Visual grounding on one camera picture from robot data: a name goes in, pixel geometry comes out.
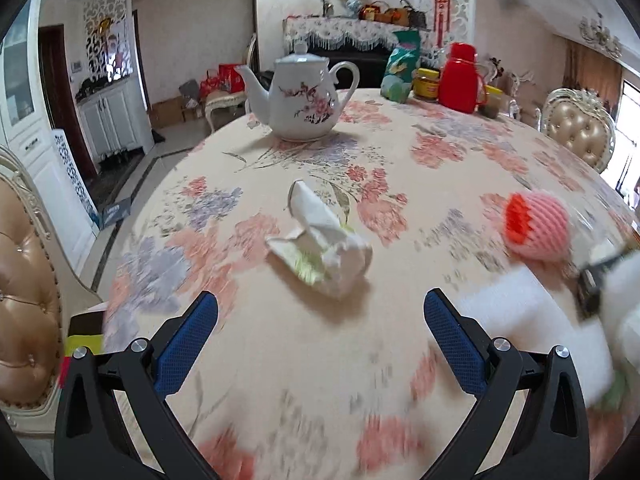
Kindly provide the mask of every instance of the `red bag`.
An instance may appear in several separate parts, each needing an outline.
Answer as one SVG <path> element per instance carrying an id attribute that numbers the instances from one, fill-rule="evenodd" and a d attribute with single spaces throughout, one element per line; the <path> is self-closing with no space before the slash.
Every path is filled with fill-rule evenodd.
<path id="1" fill-rule="evenodd" d="M 220 86 L 220 78 L 216 72 L 213 75 L 209 75 L 209 70 L 207 70 L 207 78 L 200 83 L 200 99 L 206 99 L 206 97 L 217 90 Z"/>
<path id="2" fill-rule="evenodd" d="M 244 81 L 240 74 L 236 72 L 236 66 L 240 66 L 240 64 L 221 64 L 218 70 L 220 89 L 230 94 L 244 92 Z"/>

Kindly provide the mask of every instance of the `flower vase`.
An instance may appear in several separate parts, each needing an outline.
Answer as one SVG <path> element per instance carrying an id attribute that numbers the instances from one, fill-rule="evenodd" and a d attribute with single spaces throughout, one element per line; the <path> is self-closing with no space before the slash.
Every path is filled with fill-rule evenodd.
<path id="1" fill-rule="evenodd" d="M 357 18 L 364 7 L 364 4 L 361 0 L 347 0 L 344 4 L 349 11 L 351 11 L 351 17 Z"/>

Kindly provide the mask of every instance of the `screw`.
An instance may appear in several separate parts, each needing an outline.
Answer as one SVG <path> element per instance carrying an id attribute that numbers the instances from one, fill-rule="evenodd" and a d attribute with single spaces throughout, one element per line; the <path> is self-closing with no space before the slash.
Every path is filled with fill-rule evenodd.
<path id="1" fill-rule="evenodd" d="M 74 350 L 74 358 L 75 359 L 82 359 L 85 355 L 86 355 L 86 347 L 85 346 L 79 346 L 78 348 L 76 348 Z"/>
<path id="2" fill-rule="evenodd" d="M 558 345 L 556 346 L 556 355 L 561 358 L 569 357 L 569 349 L 566 346 Z"/>
<path id="3" fill-rule="evenodd" d="M 511 348 L 511 343 L 509 343 L 505 338 L 499 337 L 494 341 L 494 346 L 496 350 L 500 352 L 506 352 L 509 348 Z"/>
<path id="4" fill-rule="evenodd" d="M 131 349 L 134 352 L 143 352 L 146 349 L 146 339 L 136 339 L 133 343 L 131 343 Z"/>

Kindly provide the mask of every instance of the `teapot spout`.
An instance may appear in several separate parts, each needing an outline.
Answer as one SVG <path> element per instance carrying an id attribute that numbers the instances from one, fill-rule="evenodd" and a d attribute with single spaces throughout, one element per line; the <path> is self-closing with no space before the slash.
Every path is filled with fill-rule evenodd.
<path id="1" fill-rule="evenodd" d="M 258 78 L 247 65 L 236 66 L 244 80 L 245 91 L 249 99 L 249 107 L 262 124 L 269 124 L 269 93 L 260 85 Z"/>

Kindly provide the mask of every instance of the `white teapot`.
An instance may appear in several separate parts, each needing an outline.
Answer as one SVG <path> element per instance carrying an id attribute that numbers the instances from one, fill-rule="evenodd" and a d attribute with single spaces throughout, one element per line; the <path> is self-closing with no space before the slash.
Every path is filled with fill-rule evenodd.
<path id="1" fill-rule="evenodd" d="M 268 124 L 275 136 L 297 142 L 328 134 L 360 83 L 360 71 L 353 63 L 342 61 L 329 70 L 328 58 L 307 54 L 306 49 L 306 43 L 298 42 L 293 54 L 276 60 L 268 92 L 247 65 L 236 67 L 255 117 Z M 351 70 L 353 83 L 338 101 L 336 72 L 341 68 Z"/>

